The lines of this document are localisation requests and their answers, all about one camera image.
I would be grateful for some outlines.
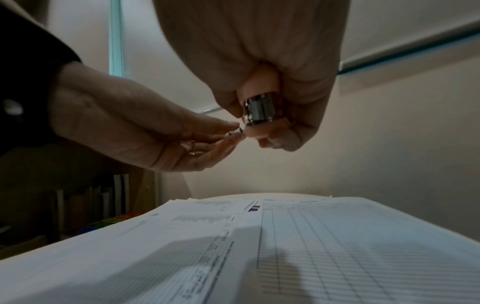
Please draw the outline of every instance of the button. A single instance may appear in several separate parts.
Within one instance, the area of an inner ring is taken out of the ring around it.
[[[5,99],[3,101],[3,110],[11,116],[20,116],[24,113],[22,105],[12,99]]]

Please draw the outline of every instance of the stack of papers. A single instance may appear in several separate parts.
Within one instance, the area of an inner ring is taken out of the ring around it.
[[[480,303],[480,244],[362,198],[178,200],[0,262],[0,303]]]

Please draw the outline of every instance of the black sleeve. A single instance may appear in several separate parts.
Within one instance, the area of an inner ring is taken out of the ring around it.
[[[47,101],[56,73],[80,58],[63,42],[0,5],[0,155],[55,140]]]

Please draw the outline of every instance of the hand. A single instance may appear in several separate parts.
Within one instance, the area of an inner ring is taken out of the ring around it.
[[[238,123],[195,114],[140,84],[80,63],[58,74],[48,118],[59,136],[156,171],[210,168],[244,139],[226,136]]]
[[[348,0],[155,0],[163,32],[190,70],[236,117],[236,89],[260,61],[281,73],[290,129],[261,147],[294,151],[318,130],[337,75]]]

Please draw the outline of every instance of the small metal part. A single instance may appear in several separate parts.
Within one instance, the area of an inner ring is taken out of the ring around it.
[[[245,101],[246,124],[256,125],[275,119],[273,93],[260,94]]]
[[[242,130],[242,128],[238,128],[235,131],[230,131],[228,134],[233,135],[233,134],[236,134],[236,133],[243,134],[244,130]]]

